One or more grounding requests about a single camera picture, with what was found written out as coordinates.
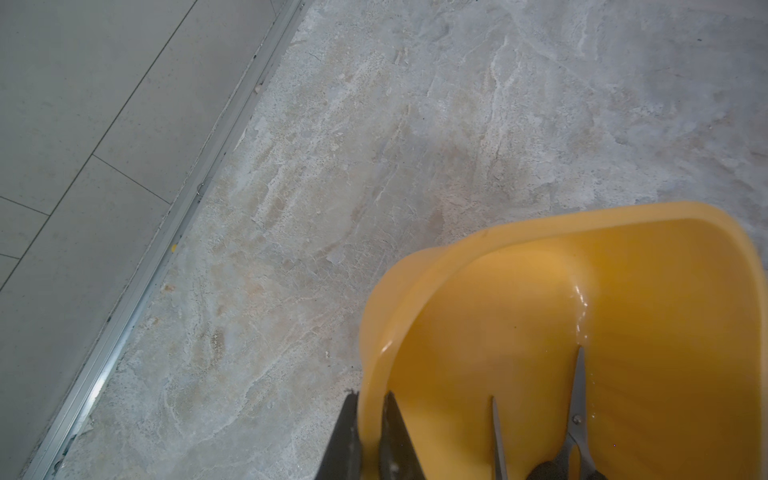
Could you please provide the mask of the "yellow plastic storage box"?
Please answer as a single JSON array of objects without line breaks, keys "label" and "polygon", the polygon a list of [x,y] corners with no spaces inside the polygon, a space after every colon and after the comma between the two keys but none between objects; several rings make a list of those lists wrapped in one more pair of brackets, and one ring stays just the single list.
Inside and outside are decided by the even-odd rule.
[{"label": "yellow plastic storage box", "polygon": [[578,357],[610,479],[767,475],[767,277],[725,212],[675,202],[495,226],[396,263],[360,326],[363,475],[393,393],[429,479],[508,474],[565,440]]}]

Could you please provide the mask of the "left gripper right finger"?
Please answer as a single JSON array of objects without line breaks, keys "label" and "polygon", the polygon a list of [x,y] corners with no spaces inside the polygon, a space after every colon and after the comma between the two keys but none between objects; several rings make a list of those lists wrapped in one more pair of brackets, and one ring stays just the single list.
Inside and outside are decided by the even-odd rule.
[{"label": "left gripper right finger", "polygon": [[393,392],[385,396],[382,410],[379,477],[390,480],[426,479]]}]

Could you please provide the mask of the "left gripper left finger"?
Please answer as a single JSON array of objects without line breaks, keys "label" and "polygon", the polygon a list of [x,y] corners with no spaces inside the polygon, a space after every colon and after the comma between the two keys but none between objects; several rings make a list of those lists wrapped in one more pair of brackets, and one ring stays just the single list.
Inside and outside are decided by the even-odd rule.
[{"label": "left gripper left finger", "polygon": [[360,480],[362,445],[358,433],[359,393],[350,391],[342,405],[321,460],[316,480]]}]

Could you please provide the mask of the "black ring handled scissors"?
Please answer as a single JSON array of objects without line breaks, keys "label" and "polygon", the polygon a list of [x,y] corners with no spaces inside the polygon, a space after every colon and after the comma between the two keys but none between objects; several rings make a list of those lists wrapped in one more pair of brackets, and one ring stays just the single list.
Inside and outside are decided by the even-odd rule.
[{"label": "black ring handled scissors", "polygon": [[508,472],[505,458],[505,450],[503,445],[502,427],[499,415],[499,409],[497,400],[494,396],[491,397],[491,414],[492,414],[492,439],[493,439],[493,460],[494,460],[494,480],[507,480]]}]

